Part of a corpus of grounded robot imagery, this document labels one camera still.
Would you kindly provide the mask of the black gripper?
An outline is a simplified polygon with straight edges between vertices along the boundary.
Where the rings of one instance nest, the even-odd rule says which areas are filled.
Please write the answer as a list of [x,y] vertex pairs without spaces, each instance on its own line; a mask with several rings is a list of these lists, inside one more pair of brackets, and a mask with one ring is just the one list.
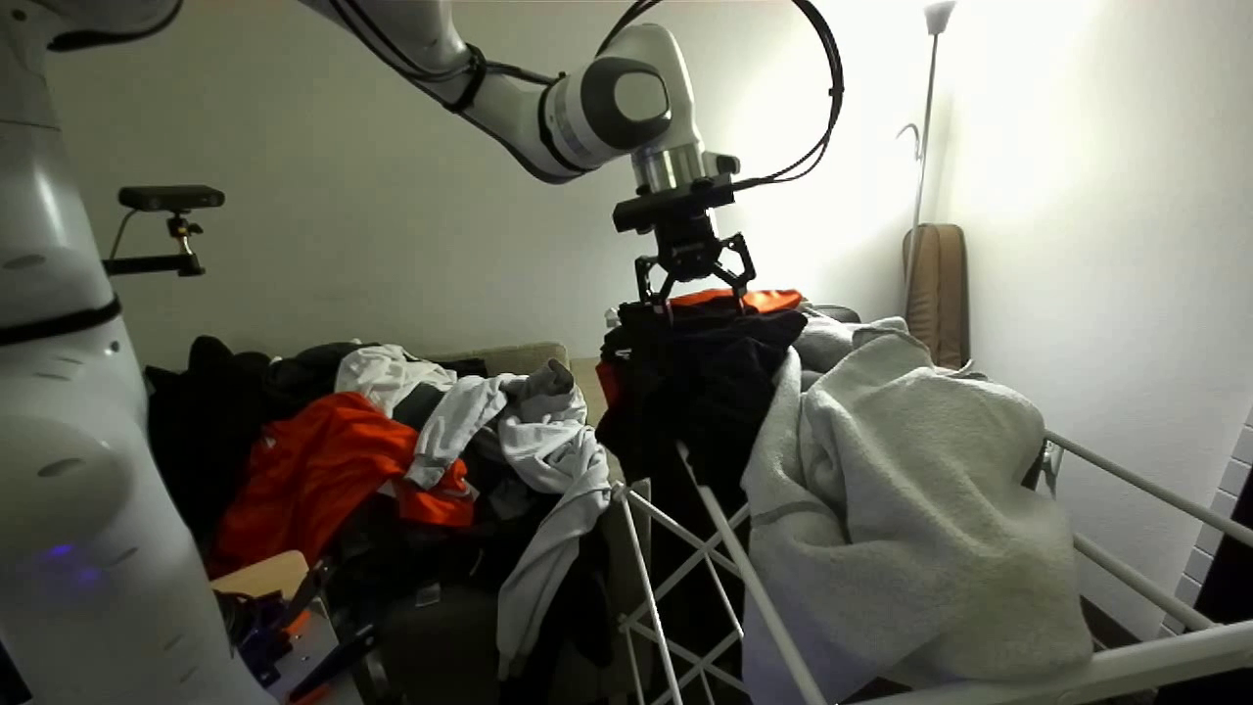
[[709,208],[691,195],[644,201],[632,229],[660,239],[660,252],[636,261],[638,298],[651,304],[665,304],[679,282],[721,277],[746,294],[755,277],[747,244],[739,234],[721,239]]

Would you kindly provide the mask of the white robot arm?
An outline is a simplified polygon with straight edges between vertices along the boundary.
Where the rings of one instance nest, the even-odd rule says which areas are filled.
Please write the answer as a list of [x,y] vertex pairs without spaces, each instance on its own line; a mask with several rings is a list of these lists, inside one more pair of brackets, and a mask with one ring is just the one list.
[[[647,201],[729,178],[679,38],[611,28],[537,75],[460,32],[451,0],[302,0],[400,88],[542,186],[615,162]],[[6,705],[273,705],[226,640],[149,436],[127,304],[66,166],[46,68],[170,32],[185,0],[0,0],[0,648]]]

